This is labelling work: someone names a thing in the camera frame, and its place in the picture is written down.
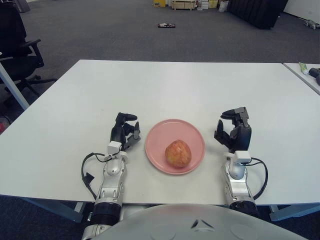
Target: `metal pole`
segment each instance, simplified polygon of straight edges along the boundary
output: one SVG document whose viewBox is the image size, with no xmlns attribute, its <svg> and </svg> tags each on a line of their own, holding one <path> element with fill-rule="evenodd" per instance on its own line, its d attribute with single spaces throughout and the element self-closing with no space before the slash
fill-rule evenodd
<svg viewBox="0 0 320 240">
<path fill-rule="evenodd" d="M 27 100 L 22 96 L 21 92 L 15 85 L 14 81 L 12 81 L 11 77 L 6 72 L 5 68 L 0 63 L 0 78 L 6 85 L 6 87 L 10 90 L 14 98 L 18 101 L 20 106 L 23 108 L 23 110 L 26 110 L 30 105 L 28 104 Z"/>
</svg>

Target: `pink plate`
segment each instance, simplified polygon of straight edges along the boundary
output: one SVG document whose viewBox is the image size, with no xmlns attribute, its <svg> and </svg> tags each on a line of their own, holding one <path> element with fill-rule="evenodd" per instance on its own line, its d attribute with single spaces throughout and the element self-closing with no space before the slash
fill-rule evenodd
<svg viewBox="0 0 320 240">
<path fill-rule="evenodd" d="M 183 140 L 191 150 L 191 162 L 182 168 L 171 166 L 165 156 L 166 148 L 175 140 Z M 190 123 L 168 119 L 157 123 L 148 133 L 145 152 L 150 162 L 167 174 L 186 174 L 194 170 L 205 155 L 205 141 L 201 133 Z"/>
</svg>

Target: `white table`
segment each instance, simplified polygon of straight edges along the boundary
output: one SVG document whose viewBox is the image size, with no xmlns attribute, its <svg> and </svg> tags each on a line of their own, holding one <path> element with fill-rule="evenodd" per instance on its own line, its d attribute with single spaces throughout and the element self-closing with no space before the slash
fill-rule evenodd
<svg viewBox="0 0 320 240">
<path fill-rule="evenodd" d="M 252 157 L 269 181 L 258 205 L 320 202 L 320 97 L 280 63 L 182 63 L 80 60 L 0 136 L 0 194 L 91 202 L 80 169 L 91 152 L 104 153 L 118 112 L 138 116 L 141 141 L 128 151 L 124 203 L 224 205 L 223 152 L 213 132 L 222 112 L 246 106 Z M 144 144 L 164 119 L 190 122 L 205 156 L 194 171 L 167 175 L 149 162 Z M 226 131 L 233 126 L 224 121 Z M 97 191 L 102 163 L 86 170 Z M 248 168 L 257 193 L 263 166 Z"/>
<path fill-rule="evenodd" d="M 301 72 L 299 63 L 284 63 L 291 72 L 293 72 L 298 78 L 305 82 L 311 89 L 320 95 L 320 86 L 317 84 L 316 79 L 311 75 L 305 75 Z M 306 64 L 308 70 L 315 68 L 319 69 L 320 64 Z"/>
</svg>

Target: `chair armrest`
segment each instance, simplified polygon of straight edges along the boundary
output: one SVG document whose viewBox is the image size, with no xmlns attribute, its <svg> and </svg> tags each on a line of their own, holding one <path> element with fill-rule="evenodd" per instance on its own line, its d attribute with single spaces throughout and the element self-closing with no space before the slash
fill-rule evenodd
<svg viewBox="0 0 320 240">
<path fill-rule="evenodd" d="M 21 48 L 25 48 L 25 47 L 29 47 L 29 46 L 33 47 L 33 45 L 36 45 L 40 41 L 41 41 L 40 39 L 27 41 L 27 42 L 22 43 L 19 47 L 21 47 Z"/>
<path fill-rule="evenodd" d="M 37 43 L 40 41 L 41 41 L 40 39 L 33 40 L 33 41 L 27 41 L 27 42 L 24 42 L 23 44 L 21 44 L 20 47 L 27 48 L 27 47 L 31 46 L 33 48 L 35 55 L 39 59 L 39 65 L 42 67 L 44 65 L 44 60 L 42 59 L 41 53 L 40 53 L 38 46 L 37 46 Z"/>
</svg>

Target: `black cable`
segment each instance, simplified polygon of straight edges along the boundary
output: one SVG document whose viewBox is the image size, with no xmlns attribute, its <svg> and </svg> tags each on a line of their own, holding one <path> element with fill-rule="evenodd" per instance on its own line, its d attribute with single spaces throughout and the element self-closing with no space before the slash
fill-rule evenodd
<svg viewBox="0 0 320 240">
<path fill-rule="evenodd" d="M 106 163 L 106 162 L 108 161 L 108 160 L 101 161 L 101 160 L 98 158 L 98 156 L 97 156 L 97 155 L 105 156 L 105 155 L 104 155 L 104 154 L 102 154 L 102 153 L 95 153 L 94 155 L 95 155 L 96 159 L 97 159 L 100 163 Z"/>
<path fill-rule="evenodd" d="M 265 170 L 264 183 L 263 183 L 260 191 L 256 195 L 253 196 L 253 199 L 257 200 L 262 195 L 262 193 L 264 192 L 264 190 L 265 190 L 265 188 L 267 186 L 267 183 L 268 183 L 268 169 L 267 169 L 266 164 L 262 160 L 260 160 L 259 158 L 252 157 L 251 160 L 256 160 L 258 162 L 253 163 L 253 164 L 244 164 L 244 166 L 254 166 L 254 165 L 257 165 L 257 164 L 263 164 L 264 170 Z"/>
<path fill-rule="evenodd" d="M 86 188 L 87 188 L 87 189 L 90 191 L 90 193 L 92 194 L 94 200 L 96 200 L 97 195 L 94 193 L 94 191 L 92 191 L 91 186 L 90 186 L 90 182 L 88 181 L 88 179 L 86 178 L 86 176 L 85 176 L 85 174 L 84 174 L 84 165 L 85 165 L 85 162 L 86 162 L 89 158 L 91 158 L 92 156 L 95 156 L 96 159 L 97 159 L 100 163 L 105 163 L 105 162 L 109 161 L 110 159 L 112 159 L 112 158 L 110 158 L 110 159 L 108 159 L 108 160 L 101 161 L 101 160 L 98 158 L 97 155 L 99 155 L 99 156 L 104 156 L 104 154 L 102 154 L 102 153 L 92 152 L 92 153 L 88 154 L 88 155 L 83 159 L 83 161 L 82 161 L 82 166 L 81 166 L 81 177 L 82 177 L 82 181 L 83 181 L 84 185 L 86 186 Z"/>
</svg>

